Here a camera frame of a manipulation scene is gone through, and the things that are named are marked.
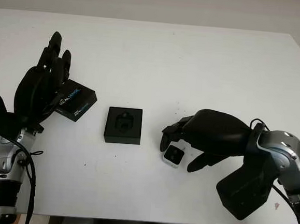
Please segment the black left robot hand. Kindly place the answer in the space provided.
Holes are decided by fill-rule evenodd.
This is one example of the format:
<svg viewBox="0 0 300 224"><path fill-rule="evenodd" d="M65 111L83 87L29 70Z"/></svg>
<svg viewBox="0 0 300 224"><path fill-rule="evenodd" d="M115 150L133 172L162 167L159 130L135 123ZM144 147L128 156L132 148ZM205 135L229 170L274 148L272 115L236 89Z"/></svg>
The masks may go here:
<svg viewBox="0 0 300 224"><path fill-rule="evenodd" d="M60 102L61 89L68 81L71 53L66 50L59 57L62 36L55 32L36 66L21 80L13 100L14 115L22 127L34 128L50 116Z"/></svg>

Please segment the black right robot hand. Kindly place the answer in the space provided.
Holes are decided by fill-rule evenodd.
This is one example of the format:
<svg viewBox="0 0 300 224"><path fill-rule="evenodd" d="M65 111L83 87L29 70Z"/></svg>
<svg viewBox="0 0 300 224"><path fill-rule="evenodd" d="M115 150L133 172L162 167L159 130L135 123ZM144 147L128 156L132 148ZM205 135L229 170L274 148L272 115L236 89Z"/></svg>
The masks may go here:
<svg viewBox="0 0 300 224"><path fill-rule="evenodd" d="M201 109L162 130L160 151L166 151L172 142L188 142L202 152L187 166L189 173L196 172L226 158L243 156L251 132L251 127L235 116Z"/></svg>

